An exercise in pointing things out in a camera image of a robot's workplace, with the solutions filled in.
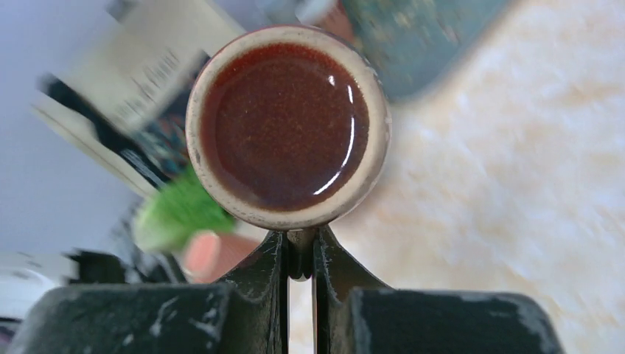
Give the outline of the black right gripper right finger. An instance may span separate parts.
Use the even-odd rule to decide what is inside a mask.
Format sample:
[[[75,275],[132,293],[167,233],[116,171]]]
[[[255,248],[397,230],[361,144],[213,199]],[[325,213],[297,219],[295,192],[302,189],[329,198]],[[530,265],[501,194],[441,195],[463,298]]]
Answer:
[[[522,294],[396,289],[331,229],[312,245],[317,353],[562,353],[546,312]]]

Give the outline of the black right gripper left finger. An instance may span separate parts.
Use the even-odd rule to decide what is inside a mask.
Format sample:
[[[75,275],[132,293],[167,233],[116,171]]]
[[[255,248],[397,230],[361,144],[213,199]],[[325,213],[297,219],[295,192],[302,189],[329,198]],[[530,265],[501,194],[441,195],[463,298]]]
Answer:
[[[55,288],[22,322],[9,353],[286,353],[287,242],[269,234],[212,284]]]

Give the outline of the pink mug with handle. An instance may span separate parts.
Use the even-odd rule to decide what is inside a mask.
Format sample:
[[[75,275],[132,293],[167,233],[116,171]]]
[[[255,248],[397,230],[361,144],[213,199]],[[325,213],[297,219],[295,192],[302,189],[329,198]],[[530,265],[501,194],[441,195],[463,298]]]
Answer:
[[[214,282],[244,260],[259,245],[233,233],[199,231],[183,252],[181,267],[192,282]]]

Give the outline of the small brown mug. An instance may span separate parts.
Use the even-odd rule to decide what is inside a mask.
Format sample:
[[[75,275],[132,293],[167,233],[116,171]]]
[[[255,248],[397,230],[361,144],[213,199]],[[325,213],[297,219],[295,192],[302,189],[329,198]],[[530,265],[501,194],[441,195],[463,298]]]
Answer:
[[[390,136],[370,63],[334,35],[302,25],[227,43],[200,70],[186,109],[199,182],[234,217],[293,233],[295,278],[310,275],[312,231],[374,188]]]

